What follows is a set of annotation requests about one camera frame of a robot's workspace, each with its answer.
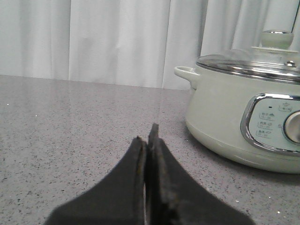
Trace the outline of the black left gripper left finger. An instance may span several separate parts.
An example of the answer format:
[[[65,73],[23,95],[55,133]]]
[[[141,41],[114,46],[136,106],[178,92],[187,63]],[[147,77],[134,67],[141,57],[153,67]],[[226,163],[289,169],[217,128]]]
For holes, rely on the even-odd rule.
[[[134,138],[124,157],[98,184],[55,208],[45,224],[144,224],[146,149],[146,142]]]

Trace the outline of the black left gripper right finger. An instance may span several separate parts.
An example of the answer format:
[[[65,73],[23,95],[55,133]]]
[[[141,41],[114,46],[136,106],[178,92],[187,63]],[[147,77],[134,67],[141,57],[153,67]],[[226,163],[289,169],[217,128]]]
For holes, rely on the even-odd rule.
[[[253,225],[254,221],[209,193],[175,159],[152,125],[146,161],[149,225]]]

